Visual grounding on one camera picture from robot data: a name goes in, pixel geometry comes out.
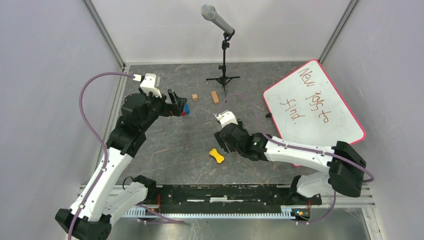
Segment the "red blue toy brick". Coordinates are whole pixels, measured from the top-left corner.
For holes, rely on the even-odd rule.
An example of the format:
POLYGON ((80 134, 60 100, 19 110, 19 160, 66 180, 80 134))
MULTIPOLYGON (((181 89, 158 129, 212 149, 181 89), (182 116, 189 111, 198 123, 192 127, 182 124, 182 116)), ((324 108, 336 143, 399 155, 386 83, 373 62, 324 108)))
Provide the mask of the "red blue toy brick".
POLYGON ((187 116, 190 114, 190 108, 187 103, 184 104, 181 116, 187 116))

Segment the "yellow bone-shaped eraser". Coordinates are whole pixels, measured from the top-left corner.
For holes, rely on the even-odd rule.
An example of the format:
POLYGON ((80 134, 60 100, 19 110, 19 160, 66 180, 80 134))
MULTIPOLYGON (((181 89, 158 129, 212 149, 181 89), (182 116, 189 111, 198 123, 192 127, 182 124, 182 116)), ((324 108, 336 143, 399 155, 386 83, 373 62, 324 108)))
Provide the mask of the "yellow bone-shaped eraser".
POLYGON ((225 157, 221 155, 216 148, 211 149, 209 155, 214 158, 217 164, 221 164, 225 161, 225 157))

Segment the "pink-framed whiteboard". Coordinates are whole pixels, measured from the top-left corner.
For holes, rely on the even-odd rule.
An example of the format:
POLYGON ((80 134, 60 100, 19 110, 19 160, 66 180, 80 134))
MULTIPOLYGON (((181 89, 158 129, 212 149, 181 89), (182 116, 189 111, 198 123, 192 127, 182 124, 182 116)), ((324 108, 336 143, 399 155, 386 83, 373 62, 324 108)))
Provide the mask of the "pink-framed whiteboard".
POLYGON ((279 136, 310 146, 350 145, 366 131, 323 66, 312 59, 263 92, 279 136))

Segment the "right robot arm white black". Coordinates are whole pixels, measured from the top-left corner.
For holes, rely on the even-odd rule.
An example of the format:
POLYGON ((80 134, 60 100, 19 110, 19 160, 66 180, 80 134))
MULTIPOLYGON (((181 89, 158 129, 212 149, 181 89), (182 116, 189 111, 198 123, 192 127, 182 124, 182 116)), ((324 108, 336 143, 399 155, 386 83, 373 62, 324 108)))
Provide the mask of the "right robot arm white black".
POLYGON ((260 132, 249 134, 241 123, 227 124, 214 137, 226 153, 237 152, 251 161, 284 162, 315 170, 293 179, 288 196, 295 204, 327 192, 358 198, 366 182, 366 161, 344 141, 337 141, 334 146, 309 146, 260 132))

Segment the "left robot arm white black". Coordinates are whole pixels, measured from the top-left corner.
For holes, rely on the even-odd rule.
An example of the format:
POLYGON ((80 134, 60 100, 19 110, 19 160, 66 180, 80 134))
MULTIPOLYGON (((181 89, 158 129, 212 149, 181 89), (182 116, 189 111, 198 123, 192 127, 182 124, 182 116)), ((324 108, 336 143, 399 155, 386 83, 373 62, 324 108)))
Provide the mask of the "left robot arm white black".
POLYGON ((105 240, 112 226, 132 207, 141 202, 159 202, 156 181, 142 175, 134 177, 115 198, 108 198, 119 176, 145 142, 147 129, 159 117, 180 117, 186 109, 187 99, 178 97, 171 89, 168 96, 157 97, 141 90, 124 99, 121 116, 88 185, 69 208, 61 208, 55 215, 70 238, 105 240))

